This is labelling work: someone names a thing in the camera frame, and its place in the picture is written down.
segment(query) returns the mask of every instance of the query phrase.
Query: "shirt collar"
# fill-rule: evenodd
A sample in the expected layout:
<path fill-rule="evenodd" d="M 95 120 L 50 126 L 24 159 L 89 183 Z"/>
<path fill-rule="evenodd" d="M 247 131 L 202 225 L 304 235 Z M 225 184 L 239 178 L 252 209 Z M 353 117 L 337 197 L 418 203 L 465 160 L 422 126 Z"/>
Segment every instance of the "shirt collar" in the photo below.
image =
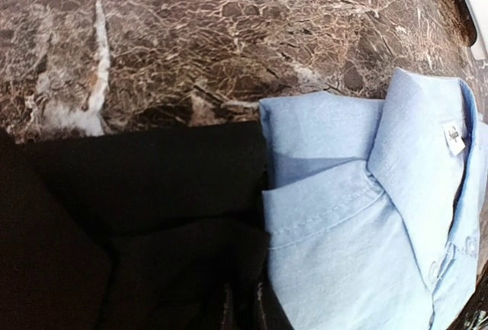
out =
<path fill-rule="evenodd" d="M 455 192 L 447 166 L 452 156 L 442 125 L 456 119 L 465 120 L 471 143 L 449 232 Z M 468 236 L 479 231 L 486 167 L 478 124 L 473 93 L 460 79 L 395 71 L 368 168 L 402 216 L 428 287 L 434 285 L 432 265 L 443 259 L 448 234 L 449 240 L 461 248 Z"/>

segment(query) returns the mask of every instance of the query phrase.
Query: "marble surface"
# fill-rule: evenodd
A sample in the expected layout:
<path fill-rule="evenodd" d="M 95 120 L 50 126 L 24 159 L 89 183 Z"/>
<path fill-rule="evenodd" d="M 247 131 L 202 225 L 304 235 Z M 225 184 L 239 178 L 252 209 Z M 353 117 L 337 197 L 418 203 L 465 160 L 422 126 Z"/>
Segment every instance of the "marble surface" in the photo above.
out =
<path fill-rule="evenodd" d="M 466 79 L 484 111 L 475 35 L 462 0 L 0 0 L 0 127 L 27 142 L 255 120 L 267 96 L 383 98 L 396 66 Z"/>

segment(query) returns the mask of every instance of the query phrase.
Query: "shirt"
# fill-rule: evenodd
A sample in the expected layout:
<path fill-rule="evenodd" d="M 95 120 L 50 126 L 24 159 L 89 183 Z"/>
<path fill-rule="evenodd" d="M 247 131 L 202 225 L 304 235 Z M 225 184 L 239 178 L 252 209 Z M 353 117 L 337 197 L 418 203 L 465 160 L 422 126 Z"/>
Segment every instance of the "shirt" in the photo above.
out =
<path fill-rule="evenodd" d="M 446 329 L 474 292 L 486 189 L 488 126 L 466 83 L 397 69 L 385 101 L 260 108 L 269 275 L 292 326 Z"/>

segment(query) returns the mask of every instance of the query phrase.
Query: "white label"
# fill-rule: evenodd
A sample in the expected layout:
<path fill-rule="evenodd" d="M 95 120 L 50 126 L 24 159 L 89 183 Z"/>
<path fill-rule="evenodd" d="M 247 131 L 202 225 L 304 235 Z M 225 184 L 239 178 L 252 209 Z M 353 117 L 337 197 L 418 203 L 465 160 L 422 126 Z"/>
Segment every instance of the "white label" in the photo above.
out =
<path fill-rule="evenodd" d="M 444 135 L 448 141 L 449 149 L 454 156 L 457 156 L 466 147 L 461 137 L 461 131 L 454 122 L 444 124 Z"/>

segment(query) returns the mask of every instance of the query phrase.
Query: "shirt button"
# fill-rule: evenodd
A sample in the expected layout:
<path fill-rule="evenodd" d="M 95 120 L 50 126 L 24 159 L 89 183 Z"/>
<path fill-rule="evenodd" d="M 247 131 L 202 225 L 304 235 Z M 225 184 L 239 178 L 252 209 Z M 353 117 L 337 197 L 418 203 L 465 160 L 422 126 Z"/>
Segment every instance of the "shirt button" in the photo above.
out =
<path fill-rule="evenodd" d="M 467 237 L 466 238 L 466 250 L 467 250 L 468 254 L 475 255 L 477 249 L 478 249 L 478 247 L 477 247 L 476 240 L 471 238 L 471 237 Z"/>
<path fill-rule="evenodd" d="M 429 270 L 429 278 L 432 282 L 435 282 L 437 280 L 437 276 L 439 274 L 439 265 L 437 262 L 433 262 L 432 265 L 430 266 Z"/>

